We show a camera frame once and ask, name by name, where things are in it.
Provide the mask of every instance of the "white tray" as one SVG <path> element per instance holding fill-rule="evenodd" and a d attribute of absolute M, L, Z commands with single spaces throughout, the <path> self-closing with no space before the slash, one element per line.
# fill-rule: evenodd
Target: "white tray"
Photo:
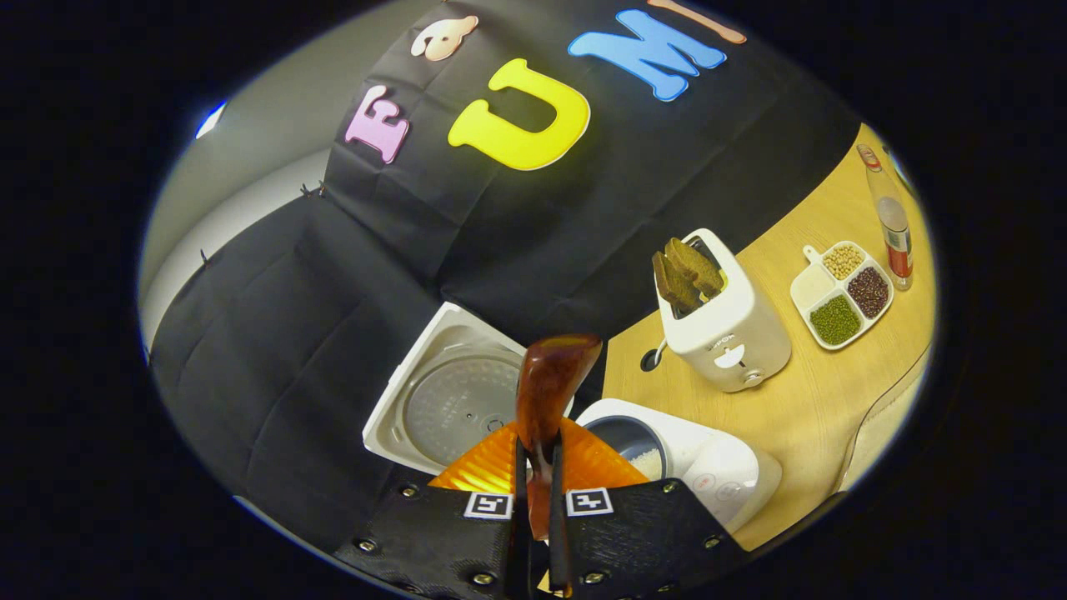
<path fill-rule="evenodd" d="M 823 265 L 823 258 L 827 254 L 832 252 L 835 248 L 842 246 L 851 246 L 853 248 L 858 250 L 860 254 L 863 256 L 863 260 L 859 264 L 858 267 L 856 267 L 856 269 L 853 270 L 853 272 L 848 273 L 848 277 L 846 277 L 842 281 L 838 281 L 838 278 L 833 277 L 833 273 L 831 273 L 830 270 L 827 269 L 825 265 Z M 845 346 L 855 342 L 856 338 L 858 338 L 860 335 L 863 335 L 863 333 L 866 332 L 866 330 L 871 329 L 871 327 L 874 326 L 874 323 L 878 322 L 878 319 L 880 319 L 881 316 L 886 314 L 886 311 L 889 310 L 890 304 L 893 303 L 893 284 L 892 282 L 889 281 L 889 277 L 886 274 L 886 270 L 881 268 L 881 265 L 879 265 L 877 260 L 875 260 L 865 250 L 863 250 L 858 243 L 854 241 L 848 241 L 848 240 L 839 241 L 838 243 L 834 243 L 829 249 L 827 249 L 826 252 L 823 252 L 822 254 L 819 254 L 818 251 L 816 251 L 811 246 L 805 246 L 803 254 L 811 263 L 811 265 L 809 265 L 807 269 L 801 271 L 800 274 L 798 274 L 793 280 L 793 285 L 790 286 L 790 296 L 793 298 L 793 305 L 796 306 L 797 311 L 800 313 L 800 317 L 803 319 L 805 325 L 808 326 L 808 331 L 811 332 L 812 337 L 815 338 L 815 342 L 817 342 L 819 346 L 826 348 L 827 350 L 840 350 L 841 348 L 844 348 Z M 858 275 L 861 271 L 863 271 L 867 267 L 874 267 L 874 270 L 878 273 L 878 277 L 880 277 L 881 280 L 886 282 L 886 286 L 889 288 L 889 297 L 886 299 L 886 305 L 881 307 L 881 311 L 879 311 L 878 314 L 874 316 L 874 318 L 867 318 L 866 316 L 864 316 L 863 311 L 861 311 L 859 305 L 856 304 L 856 301 L 853 300 L 853 297 L 848 295 L 848 283 L 851 282 L 853 279 L 856 278 L 856 275 Z M 824 294 L 814 303 L 805 305 L 807 304 L 807 302 L 800 298 L 800 296 L 803 294 L 803 291 L 801 291 L 800 289 L 802 286 L 801 282 L 803 281 L 805 278 L 810 278 L 811 273 L 809 271 L 811 271 L 812 269 L 818 269 L 822 272 L 824 272 L 827 277 L 829 277 L 832 282 L 832 286 L 826 294 Z M 851 309 L 853 313 L 857 317 L 859 317 L 860 330 L 857 331 L 855 335 L 853 335 L 848 340 L 845 340 L 841 344 L 831 346 L 823 342 L 823 338 L 819 337 L 818 333 L 815 332 L 815 328 L 811 325 L 811 314 L 816 310 L 823 307 L 824 304 L 837 298 L 838 296 L 844 296 L 845 299 L 848 301 L 849 309 Z"/>

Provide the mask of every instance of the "foam letter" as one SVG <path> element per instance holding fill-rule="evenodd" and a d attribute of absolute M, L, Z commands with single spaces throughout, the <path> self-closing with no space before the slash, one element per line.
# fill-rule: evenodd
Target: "foam letter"
<path fill-rule="evenodd" d="M 478 17 L 475 16 L 431 23 L 418 32 L 415 43 L 411 45 L 411 56 L 417 57 L 425 52 L 428 60 L 443 61 L 452 56 L 456 48 L 460 47 L 463 36 L 474 31 L 477 26 Z"/>
<path fill-rule="evenodd" d="M 652 85 L 656 98 L 669 102 L 682 95 L 689 81 L 681 75 L 668 75 L 659 65 L 696 77 L 700 75 L 680 52 L 704 68 L 715 68 L 727 56 L 692 37 L 650 17 L 642 11 L 622 11 L 616 20 L 634 32 L 638 40 L 608 33 L 583 33 L 567 48 L 572 57 L 593 56 L 614 63 Z"/>
<path fill-rule="evenodd" d="M 519 171 L 532 171 L 559 160 L 571 149 L 589 125 L 589 101 L 555 79 L 526 68 L 526 59 L 514 59 L 498 68 L 489 80 L 494 92 L 514 88 L 537 96 L 556 109 L 556 120 L 534 133 L 489 112 L 489 102 L 477 99 L 452 123 L 448 143 L 469 144 Z"/>
<path fill-rule="evenodd" d="M 723 40 L 730 42 L 731 44 L 744 44 L 748 40 L 748 37 L 745 37 L 745 35 L 743 35 L 740 32 L 734 31 L 729 27 L 717 23 L 696 11 L 690 11 L 689 9 L 682 6 L 674 0 L 649 0 L 649 5 L 656 6 L 659 9 L 667 9 L 668 11 L 671 11 L 672 13 L 678 13 L 683 17 L 688 17 L 699 22 L 700 25 L 706 27 L 707 29 L 714 31 L 715 33 L 718 33 Z"/>
<path fill-rule="evenodd" d="M 367 90 L 367 95 L 363 97 L 363 102 L 355 111 L 352 123 L 345 131 L 345 141 L 359 140 L 368 146 L 382 153 L 382 160 L 385 164 L 393 162 L 403 142 L 403 137 L 408 135 L 409 123 L 403 119 L 398 119 L 396 125 L 385 123 L 385 120 L 400 114 L 400 107 L 389 100 L 380 100 L 385 95 L 385 85 L 375 85 Z M 368 116 L 367 110 L 375 110 L 375 116 Z"/>

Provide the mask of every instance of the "bottle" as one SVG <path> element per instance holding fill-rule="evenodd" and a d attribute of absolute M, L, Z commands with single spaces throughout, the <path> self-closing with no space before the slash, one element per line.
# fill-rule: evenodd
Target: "bottle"
<path fill-rule="evenodd" d="M 889 279 L 897 289 L 908 289 L 911 287 L 911 231 L 899 192 L 870 146 L 858 144 L 856 151 L 866 167 L 867 187 L 881 222 L 881 235 L 889 252 Z"/>

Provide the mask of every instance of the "pink letter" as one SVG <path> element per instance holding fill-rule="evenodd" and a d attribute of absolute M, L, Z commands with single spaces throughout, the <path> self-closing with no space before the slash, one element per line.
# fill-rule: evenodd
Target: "pink letter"
<path fill-rule="evenodd" d="M 368 146 L 382 153 L 382 160 L 385 164 L 393 162 L 403 143 L 403 137 L 408 135 L 408 122 L 398 119 L 396 125 L 385 123 L 388 117 L 400 114 L 400 107 L 389 100 L 380 100 L 385 95 L 385 85 L 375 85 L 367 90 L 367 95 L 363 97 L 363 102 L 355 111 L 352 123 L 345 132 L 345 141 L 359 140 Z M 368 116 L 367 110 L 373 109 L 375 115 Z"/>

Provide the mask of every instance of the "black cloth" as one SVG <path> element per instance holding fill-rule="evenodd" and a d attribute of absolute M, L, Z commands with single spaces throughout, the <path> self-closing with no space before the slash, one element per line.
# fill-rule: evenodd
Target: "black cloth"
<path fill-rule="evenodd" d="M 704 226 L 739 252 L 849 152 L 857 117 L 750 32 L 732 45 L 639 7 L 727 61 L 662 102 L 614 64 L 567 54 L 587 31 L 630 35 L 616 2 L 434 7 L 355 91 L 324 196 L 262 219 L 190 280 L 160 323 L 154 372 L 178 429 L 227 489 L 332 552 L 368 516 L 392 465 L 363 447 L 364 423 L 441 301 L 523 345 L 562 332 L 609 340 L 655 310 L 650 258 L 671 236 Z M 411 56 L 424 27 L 468 14 L 480 22 L 452 57 Z M 447 143 L 477 98 L 528 130 L 551 123 L 544 102 L 489 91 L 514 58 L 592 110 L 564 157 L 529 172 Z M 344 141 L 375 84 L 411 123 L 388 165 Z M 576 412 L 600 397 L 605 354 Z"/>

